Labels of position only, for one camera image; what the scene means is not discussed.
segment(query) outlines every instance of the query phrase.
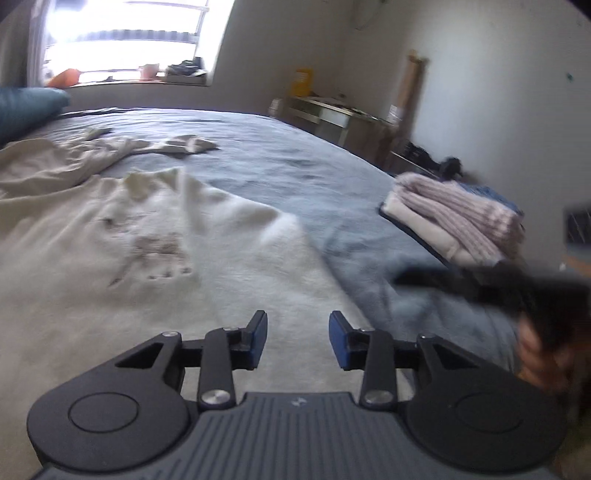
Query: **folded clothes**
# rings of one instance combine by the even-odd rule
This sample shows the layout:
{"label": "folded clothes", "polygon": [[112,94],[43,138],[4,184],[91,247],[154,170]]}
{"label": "folded clothes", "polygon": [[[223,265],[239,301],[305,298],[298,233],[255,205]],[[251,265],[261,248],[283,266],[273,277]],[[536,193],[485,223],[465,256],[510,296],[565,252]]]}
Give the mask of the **folded clothes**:
{"label": "folded clothes", "polygon": [[460,241],[480,265],[495,265],[504,260],[501,250],[469,220],[451,208],[396,185],[394,193],[402,202],[425,218],[431,218]]}
{"label": "folded clothes", "polygon": [[478,264],[459,241],[440,226],[413,212],[394,192],[386,198],[382,213],[405,224],[449,262],[461,267],[473,267]]}
{"label": "folded clothes", "polygon": [[461,181],[454,181],[450,183],[456,183],[467,192],[473,193],[474,195],[478,195],[480,197],[488,198],[490,200],[494,200],[495,202],[499,202],[505,205],[508,209],[513,210],[515,213],[523,215],[523,210],[521,210],[515,203],[513,203],[510,200],[507,200],[505,197],[503,197],[503,195],[494,191],[490,187],[487,187],[485,185],[469,185],[467,183],[462,183]]}
{"label": "folded clothes", "polygon": [[398,188],[405,192],[433,200],[468,220],[508,258],[518,256],[519,245],[524,240],[522,215],[494,200],[469,193],[456,184],[441,183],[416,173],[403,173],[396,177],[396,182]]}

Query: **white blanket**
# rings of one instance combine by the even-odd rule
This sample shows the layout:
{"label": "white blanket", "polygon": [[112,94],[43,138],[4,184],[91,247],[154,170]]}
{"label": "white blanket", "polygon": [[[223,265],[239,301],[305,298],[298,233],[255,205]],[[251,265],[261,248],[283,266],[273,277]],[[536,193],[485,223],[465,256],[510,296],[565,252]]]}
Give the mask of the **white blanket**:
{"label": "white blanket", "polygon": [[183,170],[0,200],[0,265],[2,479],[39,468],[25,421],[40,395],[165,330],[202,338],[264,309],[267,345],[258,370],[235,372],[239,392],[359,388],[327,323],[342,310],[368,325],[297,219]]}
{"label": "white blanket", "polygon": [[62,144],[45,138],[9,143],[0,150],[0,198],[74,187],[128,155],[187,155],[217,147],[196,135],[181,135],[156,144],[130,137],[100,138],[110,132],[110,128],[92,128]]}

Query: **bright window light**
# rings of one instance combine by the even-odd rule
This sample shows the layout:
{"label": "bright window light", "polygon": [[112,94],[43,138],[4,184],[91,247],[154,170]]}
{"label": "bright window light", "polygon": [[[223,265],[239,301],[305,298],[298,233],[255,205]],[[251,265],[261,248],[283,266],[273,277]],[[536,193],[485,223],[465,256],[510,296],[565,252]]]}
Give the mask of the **bright window light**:
{"label": "bright window light", "polygon": [[207,0],[87,0],[79,11],[58,3],[47,20],[45,77],[72,68],[81,83],[137,79],[147,63],[164,70],[190,60],[208,10]]}

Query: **windowsill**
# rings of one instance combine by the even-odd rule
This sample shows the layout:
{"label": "windowsill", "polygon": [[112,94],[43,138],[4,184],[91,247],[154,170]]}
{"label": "windowsill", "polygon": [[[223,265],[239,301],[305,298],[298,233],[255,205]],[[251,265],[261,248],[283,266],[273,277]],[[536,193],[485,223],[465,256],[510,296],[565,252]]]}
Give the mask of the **windowsill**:
{"label": "windowsill", "polygon": [[113,80],[112,82],[88,82],[88,83],[78,83],[76,85],[72,85],[68,88],[80,88],[86,86],[96,86],[96,85],[121,85],[121,84],[158,84],[158,85],[175,85],[181,87],[209,87],[207,83],[174,83],[174,82],[164,82],[162,80]]}

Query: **white wall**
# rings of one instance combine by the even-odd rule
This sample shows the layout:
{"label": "white wall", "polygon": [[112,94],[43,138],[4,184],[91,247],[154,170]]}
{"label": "white wall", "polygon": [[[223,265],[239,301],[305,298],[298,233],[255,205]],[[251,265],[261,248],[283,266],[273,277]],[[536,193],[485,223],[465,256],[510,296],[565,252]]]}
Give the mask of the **white wall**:
{"label": "white wall", "polygon": [[[373,49],[363,82],[343,71],[338,87],[384,115],[408,49],[428,57],[413,140],[517,202],[526,258],[556,267],[563,208],[591,200],[591,22],[566,0],[391,1],[345,53]],[[402,41],[370,40],[387,40],[403,15]]]}
{"label": "white wall", "polygon": [[105,84],[70,89],[71,110],[151,106],[266,113],[298,67],[334,93],[352,0],[236,0],[209,87]]}

